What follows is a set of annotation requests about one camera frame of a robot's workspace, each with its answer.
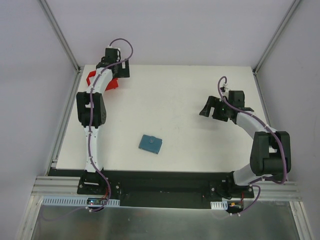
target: white platform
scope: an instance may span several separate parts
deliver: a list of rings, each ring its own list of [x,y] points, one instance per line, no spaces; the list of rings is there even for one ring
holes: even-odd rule
[[[94,65],[85,66],[79,92],[86,90],[94,70]],[[249,163],[249,135],[231,121],[199,112],[208,96],[218,96],[218,80],[227,76],[228,87],[243,90],[245,106],[265,121],[250,67],[131,65],[130,75],[103,95],[105,170],[230,172]],[[143,134],[162,139],[159,154],[138,148]],[[85,165],[85,134],[74,104],[56,168]]]

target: white wall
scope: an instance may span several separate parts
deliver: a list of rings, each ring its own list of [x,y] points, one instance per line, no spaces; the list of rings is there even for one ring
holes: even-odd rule
[[[272,126],[291,136],[292,170],[320,239],[320,1],[304,0],[258,73]]]
[[[36,0],[0,1],[0,239],[44,174],[75,72]]]
[[[132,63],[255,67],[293,0],[48,0],[80,65],[111,40]]]

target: cable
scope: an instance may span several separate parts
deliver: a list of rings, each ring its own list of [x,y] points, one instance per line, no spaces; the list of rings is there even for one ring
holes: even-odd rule
[[[267,179],[267,180],[270,180],[276,184],[284,184],[286,179],[287,179],[287,163],[286,163],[286,157],[285,157],[285,151],[284,151],[284,147],[282,146],[282,143],[280,141],[280,139],[277,137],[277,135],[268,127],[267,124],[265,124],[260,118],[258,118],[257,116],[255,115],[252,115],[246,111],[243,111],[241,109],[238,109],[234,106],[232,106],[223,96],[221,90],[220,90],[220,83],[222,81],[222,79],[224,79],[224,83],[226,84],[227,83],[227,77],[226,76],[222,76],[219,81],[218,81],[218,92],[219,92],[219,95],[220,95],[220,98],[222,99],[222,101],[228,106],[230,107],[231,109],[233,110],[236,110],[237,112],[240,112],[240,113],[243,113],[243,114],[246,114],[246,115],[249,115],[250,117],[254,118],[255,120],[257,120],[276,140],[278,146],[279,146],[279,150],[280,150],[280,154],[281,154],[281,159],[282,159],[282,164],[283,164],[283,178],[282,180],[279,182],[279,181],[276,181],[274,180],[272,177],[264,177],[264,179]],[[250,184],[254,184],[260,180],[262,180],[263,177],[259,177],[258,179],[256,180],[253,180],[250,182]]]
[[[241,214],[246,212],[248,209],[250,209],[257,201],[258,201],[258,198],[260,197],[260,193],[261,193],[261,187],[259,185],[252,185],[252,187],[256,187],[258,188],[258,194],[256,195],[255,199],[253,200],[253,202],[248,206],[246,207],[245,209],[243,209],[241,211]]]
[[[245,194],[244,192],[241,193],[241,199],[239,202],[237,202],[237,204],[241,204],[242,206],[244,205],[244,198],[245,198]]]
[[[110,197],[111,197],[111,187],[110,187],[110,183],[108,181],[108,179],[105,177],[105,175],[96,167],[94,161],[93,161],[93,156],[91,155],[91,135],[92,135],[92,131],[91,131],[91,126],[92,126],[92,122],[93,122],[93,118],[94,118],[94,101],[93,101],[93,91],[94,91],[94,87],[95,85],[97,84],[101,74],[104,73],[104,71],[106,71],[107,69],[109,69],[110,67],[112,66],[115,66],[117,64],[122,64],[123,62],[129,60],[132,55],[134,54],[134,48],[133,46],[131,45],[131,43],[124,39],[124,38],[117,38],[115,40],[113,40],[109,45],[111,46],[114,42],[116,41],[119,41],[119,40],[122,40],[122,41],[125,41],[129,44],[130,48],[131,48],[131,54],[128,56],[128,58],[124,59],[124,60],[121,60],[121,61],[118,61],[118,62],[115,62],[115,63],[112,63],[108,66],[106,66],[104,69],[102,69],[102,71],[100,72],[100,74],[98,74],[98,76],[95,78],[93,84],[92,84],[92,88],[90,90],[90,122],[89,122],[89,134],[88,134],[88,155],[89,155],[89,158],[90,158],[90,162],[93,166],[93,168],[95,169],[95,171],[98,172],[98,174],[100,174],[100,176],[105,180],[107,186],[108,186],[108,195],[107,195],[107,199],[106,201],[102,204],[101,207],[97,208],[97,209],[91,209],[92,212],[98,212],[100,211],[101,209],[103,209],[105,207],[105,205],[108,203]]]
[[[214,192],[215,192],[219,197],[221,197],[221,198],[223,198],[223,199],[231,200],[231,199],[232,199],[232,196],[229,194],[229,192],[224,191],[226,194],[228,194],[228,196],[223,195],[223,194],[220,193],[220,191],[219,191],[219,189],[218,189],[219,186],[220,186],[220,185],[218,185],[218,186],[216,187],[216,189],[215,189]]]

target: black bracket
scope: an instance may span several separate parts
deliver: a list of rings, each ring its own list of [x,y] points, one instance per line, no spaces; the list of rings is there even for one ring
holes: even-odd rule
[[[252,111],[250,107],[245,107],[245,93],[244,91],[229,91],[229,97],[226,99],[232,106],[243,110]],[[220,121],[227,122],[231,119],[237,124],[238,111],[233,110],[227,104],[225,104],[220,98],[215,96],[209,96],[208,100],[202,111],[199,113],[200,116],[209,117],[211,108],[214,108],[212,118]]]
[[[283,146],[286,161],[286,172],[288,173],[291,170],[289,133],[286,131],[276,131],[275,135],[279,138]],[[275,152],[270,152],[270,147],[272,147]],[[280,149],[276,139],[271,135],[271,133],[260,131],[254,134],[250,155],[250,167],[257,176],[271,174],[282,179],[284,166]]]
[[[254,191],[250,186],[238,186],[233,178],[234,172],[230,172],[222,181],[210,181],[210,195],[213,201],[219,202],[222,198],[254,198]]]
[[[92,126],[96,129],[104,124],[107,119],[107,112],[105,108],[104,99],[101,93],[96,92],[92,94],[93,100],[93,120]],[[90,123],[90,93],[78,92],[76,94],[76,107],[78,112],[78,120],[82,126],[87,127]]]
[[[87,172],[80,177],[77,194],[105,195],[107,183],[97,172]]]
[[[111,198],[120,199],[121,182],[110,178],[108,181],[111,187]],[[99,173],[84,171],[80,176],[76,193],[80,195],[105,195],[107,188],[106,181]]]
[[[101,58],[101,62],[96,65],[96,69],[105,68],[110,64],[118,63],[121,61],[121,53],[117,48],[107,47],[105,49],[105,56]],[[130,70],[129,70],[129,60],[124,62],[124,68],[122,64],[116,64],[110,67],[112,70],[113,78],[129,78]]]

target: purple cable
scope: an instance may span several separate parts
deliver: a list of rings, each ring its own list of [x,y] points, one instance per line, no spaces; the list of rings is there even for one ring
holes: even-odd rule
[[[122,64],[123,62],[127,61],[128,59],[130,59],[130,58],[132,57],[132,55],[134,54],[134,48],[133,48],[133,46],[131,45],[131,43],[130,43],[128,40],[126,40],[126,39],[124,39],[124,38],[117,38],[117,39],[113,40],[109,45],[111,46],[111,44],[113,44],[114,42],[116,42],[116,41],[118,41],[118,40],[125,41],[125,42],[127,42],[127,43],[129,44],[129,46],[130,46],[130,48],[131,48],[131,54],[128,56],[128,58],[126,58],[126,59],[124,59],[124,60],[121,60],[121,61],[119,61],[119,62],[112,63],[112,64],[106,66],[104,69],[102,69],[101,73],[98,74],[98,76],[96,76],[96,78],[95,78],[95,80],[94,80],[94,82],[93,82],[93,84],[92,84],[92,88],[91,88],[91,90],[90,90],[90,122],[89,122],[89,135],[88,135],[88,154],[89,154],[90,162],[91,162],[93,168],[100,174],[101,177],[103,177],[103,179],[105,180],[105,182],[106,182],[106,184],[107,184],[107,186],[108,186],[108,196],[107,196],[106,201],[102,204],[101,207],[99,207],[99,208],[97,208],[97,209],[92,209],[92,212],[98,212],[98,211],[100,211],[101,209],[103,209],[104,206],[108,203],[108,201],[109,201],[109,199],[110,199],[110,197],[111,197],[111,187],[110,187],[110,183],[109,183],[108,179],[105,177],[105,175],[104,175],[101,171],[99,171],[99,169],[96,167],[96,165],[95,165],[95,163],[94,163],[94,161],[93,161],[93,156],[91,155],[91,133],[92,133],[92,131],[91,131],[91,126],[92,126],[92,122],[93,122],[93,118],[94,118],[94,102],[93,102],[93,91],[94,91],[94,87],[95,87],[95,85],[97,84],[97,82],[98,82],[101,74],[102,74],[105,70],[109,69],[109,68],[112,67],[112,66],[115,66],[115,65],[118,65],[118,64]]]
[[[220,90],[220,83],[221,83],[222,79],[225,79],[224,83],[226,84],[226,83],[227,83],[227,77],[226,77],[226,76],[222,76],[222,77],[219,79],[219,81],[218,81],[218,92],[219,92],[219,95],[220,95],[220,98],[222,99],[222,101],[223,101],[228,107],[230,107],[231,109],[236,110],[236,111],[238,111],[238,112],[240,112],[240,113],[246,114],[246,115],[254,118],[255,120],[257,120],[257,121],[275,138],[276,142],[278,143],[278,145],[279,145],[279,150],[280,150],[280,154],[281,154],[281,159],[282,159],[282,164],[283,164],[283,178],[282,178],[282,180],[281,180],[280,182],[274,180],[272,177],[266,176],[266,177],[264,177],[264,178],[267,179],[267,180],[270,180],[270,181],[272,181],[272,182],[274,182],[274,183],[276,183],[276,184],[284,184],[285,181],[286,181],[286,179],[287,179],[287,163],[286,163],[286,157],[285,157],[284,147],[282,146],[282,143],[281,143],[280,139],[277,137],[277,135],[276,135],[260,118],[258,118],[258,117],[255,116],[255,115],[252,115],[252,114],[250,114],[250,113],[248,113],[248,112],[246,112],[246,111],[243,111],[243,110],[241,110],[241,109],[238,109],[238,108],[232,106],[232,105],[223,97],[223,94],[222,94],[222,92],[221,92],[221,90]],[[254,183],[262,180],[262,178],[263,178],[263,177],[259,177],[258,179],[251,181],[250,184],[254,184]]]
[[[245,209],[243,209],[243,210],[240,212],[240,214],[246,212],[249,208],[251,208],[251,207],[258,201],[258,198],[260,197],[261,187],[258,186],[258,185],[252,185],[252,187],[256,187],[256,188],[259,189],[258,194],[256,195],[256,197],[255,197],[255,199],[253,200],[253,202],[252,202],[248,207],[246,207]]]

